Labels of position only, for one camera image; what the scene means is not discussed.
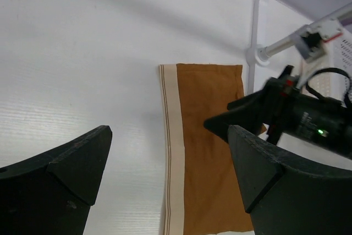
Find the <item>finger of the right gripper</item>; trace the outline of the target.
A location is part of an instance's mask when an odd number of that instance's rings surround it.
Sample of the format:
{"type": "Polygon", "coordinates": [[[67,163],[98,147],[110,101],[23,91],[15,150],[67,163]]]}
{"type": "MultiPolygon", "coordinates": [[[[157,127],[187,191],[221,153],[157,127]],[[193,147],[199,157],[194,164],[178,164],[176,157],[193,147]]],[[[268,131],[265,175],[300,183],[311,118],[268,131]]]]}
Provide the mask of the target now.
{"type": "Polygon", "coordinates": [[[230,126],[240,126],[251,134],[262,133],[262,125],[271,120],[271,111],[261,107],[237,107],[204,121],[204,128],[228,143],[230,126]]]}
{"type": "Polygon", "coordinates": [[[250,95],[244,96],[240,99],[237,99],[235,101],[232,101],[227,104],[227,110],[231,111],[237,108],[245,108],[245,109],[262,109],[263,108],[263,103],[264,99],[266,97],[267,90],[266,89],[261,89],[255,93],[252,93],[250,95]]]}

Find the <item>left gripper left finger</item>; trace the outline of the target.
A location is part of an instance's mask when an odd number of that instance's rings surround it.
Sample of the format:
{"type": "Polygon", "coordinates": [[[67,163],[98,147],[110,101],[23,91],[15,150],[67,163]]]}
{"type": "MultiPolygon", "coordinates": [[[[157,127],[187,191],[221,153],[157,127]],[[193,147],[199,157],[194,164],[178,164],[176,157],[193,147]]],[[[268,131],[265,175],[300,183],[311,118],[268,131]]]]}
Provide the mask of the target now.
{"type": "Polygon", "coordinates": [[[83,234],[112,142],[101,125],[1,168],[1,234],[83,234]]]}

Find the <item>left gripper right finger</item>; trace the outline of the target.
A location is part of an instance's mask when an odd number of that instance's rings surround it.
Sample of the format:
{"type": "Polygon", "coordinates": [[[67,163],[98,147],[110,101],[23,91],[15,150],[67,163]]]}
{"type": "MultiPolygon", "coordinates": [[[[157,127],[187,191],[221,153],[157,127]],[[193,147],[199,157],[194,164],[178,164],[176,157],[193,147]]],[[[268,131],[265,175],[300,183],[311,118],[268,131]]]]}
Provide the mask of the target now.
{"type": "Polygon", "coordinates": [[[246,213],[256,234],[351,234],[351,171],[228,129],[246,213]]]}

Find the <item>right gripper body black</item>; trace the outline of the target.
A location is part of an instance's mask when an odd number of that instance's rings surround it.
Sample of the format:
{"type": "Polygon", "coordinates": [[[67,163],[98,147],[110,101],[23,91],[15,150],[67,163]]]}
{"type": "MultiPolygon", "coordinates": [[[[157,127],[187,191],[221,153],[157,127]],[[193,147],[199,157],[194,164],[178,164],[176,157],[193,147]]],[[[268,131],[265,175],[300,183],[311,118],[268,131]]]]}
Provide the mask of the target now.
{"type": "Polygon", "coordinates": [[[315,71],[306,80],[280,76],[267,82],[264,92],[270,102],[267,141],[277,144],[282,134],[327,149],[341,156],[351,157],[351,100],[349,86],[342,100],[323,96],[309,81],[317,75],[334,73],[351,80],[349,74],[335,67],[315,71]]]}

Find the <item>brown underwear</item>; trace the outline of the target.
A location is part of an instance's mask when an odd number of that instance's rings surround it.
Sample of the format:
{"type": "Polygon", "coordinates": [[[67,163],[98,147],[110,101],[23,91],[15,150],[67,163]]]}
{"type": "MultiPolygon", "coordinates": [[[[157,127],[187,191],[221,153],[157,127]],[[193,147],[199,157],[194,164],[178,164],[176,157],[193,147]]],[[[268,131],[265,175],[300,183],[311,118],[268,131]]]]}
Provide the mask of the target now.
{"type": "Polygon", "coordinates": [[[244,95],[241,65],[162,64],[166,137],[162,234],[253,234],[230,154],[203,126],[244,95]]]}

